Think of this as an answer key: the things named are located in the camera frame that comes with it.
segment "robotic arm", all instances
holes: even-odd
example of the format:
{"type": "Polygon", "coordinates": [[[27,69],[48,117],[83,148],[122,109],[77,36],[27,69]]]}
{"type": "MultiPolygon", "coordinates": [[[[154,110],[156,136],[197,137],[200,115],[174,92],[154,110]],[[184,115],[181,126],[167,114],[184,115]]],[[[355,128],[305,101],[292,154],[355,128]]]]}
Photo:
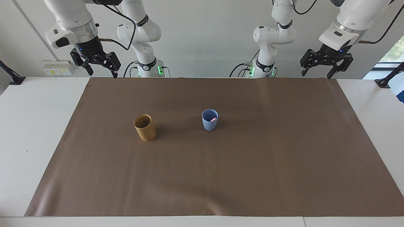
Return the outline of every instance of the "robotic arm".
{"type": "Polygon", "coordinates": [[[98,38],[98,24],[86,8],[86,3],[119,5],[122,0],[44,0],[54,14],[57,25],[45,33],[52,47],[58,49],[74,45],[70,55],[76,66],[85,68],[89,75],[94,71],[89,64],[109,69],[118,76],[121,63],[114,52],[105,53],[98,38]]]}
{"type": "Polygon", "coordinates": [[[128,45],[136,29],[132,41],[132,48],[138,58],[138,71],[140,77],[164,77],[163,62],[154,56],[153,48],[147,42],[155,42],[161,38],[161,29],[146,14],[142,0],[123,0],[121,3],[123,14],[133,19],[133,23],[119,25],[118,36],[125,45],[128,45]]]}
{"type": "Polygon", "coordinates": [[[376,17],[389,5],[391,0],[331,0],[340,8],[335,22],[320,36],[323,43],[318,52],[309,49],[300,60],[304,68],[302,76],[317,65],[332,65],[328,79],[340,71],[346,71],[354,60],[348,53],[357,44],[376,17]]]}
{"type": "Polygon", "coordinates": [[[260,52],[253,60],[253,69],[250,77],[268,77],[271,75],[278,51],[273,44],[292,43],[297,35],[292,26],[293,5],[290,0],[275,0],[272,8],[272,17],[277,25],[257,27],[254,31],[254,41],[259,45],[260,52]]]}

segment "electrical socket panel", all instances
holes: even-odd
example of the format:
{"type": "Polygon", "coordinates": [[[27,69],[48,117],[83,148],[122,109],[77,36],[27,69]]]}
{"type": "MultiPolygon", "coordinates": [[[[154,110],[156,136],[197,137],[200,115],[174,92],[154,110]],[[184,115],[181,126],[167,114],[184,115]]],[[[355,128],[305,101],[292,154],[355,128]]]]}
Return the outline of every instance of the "electrical socket panel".
{"type": "Polygon", "coordinates": [[[42,70],[48,76],[72,76],[74,66],[70,61],[42,61],[45,65],[42,70]]]}

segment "white table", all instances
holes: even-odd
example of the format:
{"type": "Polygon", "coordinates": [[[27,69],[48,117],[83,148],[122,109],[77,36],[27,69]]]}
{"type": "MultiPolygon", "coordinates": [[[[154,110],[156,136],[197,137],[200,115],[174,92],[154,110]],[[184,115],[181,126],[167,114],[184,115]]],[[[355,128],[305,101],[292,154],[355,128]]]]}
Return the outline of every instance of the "white table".
{"type": "MultiPolygon", "coordinates": [[[[403,227],[404,217],[23,217],[88,78],[27,78],[0,96],[0,226],[403,227]]],[[[404,105],[371,80],[338,80],[404,193],[404,105]]]]}

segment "brown paper sheet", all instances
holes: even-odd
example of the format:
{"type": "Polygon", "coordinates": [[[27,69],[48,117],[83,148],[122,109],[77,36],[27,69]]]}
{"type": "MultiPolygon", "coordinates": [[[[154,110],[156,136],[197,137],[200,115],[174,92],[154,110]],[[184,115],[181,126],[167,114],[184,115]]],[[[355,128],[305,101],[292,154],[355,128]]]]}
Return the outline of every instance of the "brown paper sheet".
{"type": "Polygon", "coordinates": [[[404,198],[336,80],[91,78],[25,215],[404,216],[404,198]]]}

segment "white wall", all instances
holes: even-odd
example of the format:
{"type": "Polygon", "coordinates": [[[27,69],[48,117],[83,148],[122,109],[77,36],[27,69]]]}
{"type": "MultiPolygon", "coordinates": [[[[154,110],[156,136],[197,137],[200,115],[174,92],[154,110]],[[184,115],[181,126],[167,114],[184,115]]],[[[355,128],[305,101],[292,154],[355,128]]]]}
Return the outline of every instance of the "white wall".
{"type": "MultiPolygon", "coordinates": [[[[42,75],[41,60],[54,60],[41,41],[45,31],[56,23],[54,16],[41,0],[15,0],[41,34],[38,37],[12,1],[2,0],[0,8],[0,59],[22,75],[42,75]]],[[[311,3],[312,0],[300,0],[297,8],[303,11],[311,3]]],[[[396,1],[375,21],[365,35],[366,40],[377,40],[381,36],[400,4],[401,1],[396,1]]],[[[173,76],[228,76],[235,65],[250,61],[257,51],[258,46],[253,41],[255,27],[275,24],[270,15],[272,5],[269,0],[144,0],[144,5],[150,18],[162,29],[162,39],[152,44],[156,56],[170,67],[173,76]]],[[[103,6],[88,5],[88,9],[96,23],[101,25],[99,36],[118,40],[116,28],[125,19],[103,6]]],[[[278,77],[300,77],[300,58],[307,49],[320,48],[318,37],[335,20],[338,11],[328,0],[322,0],[310,13],[295,15],[297,40],[293,44],[278,45],[278,77]]],[[[380,44],[353,47],[354,63],[348,72],[336,74],[335,78],[363,78],[404,35],[404,24],[400,23],[403,17],[400,16],[380,44]]],[[[70,60],[71,48],[52,52],[60,60],[70,60]]],[[[132,50],[124,51],[113,43],[105,43],[104,49],[117,53],[122,63],[121,75],[127,63],[136,59],[132,50]]],[[[110,76],[102,67],[93,68],[95,76],[110,76]]],[[[320,66],[311,69],[307,77],[325,77],[329,70],[329,67],[320,66]]],[[[85,75],[85,72],[79,69],[75,75],[85,75]]]]}

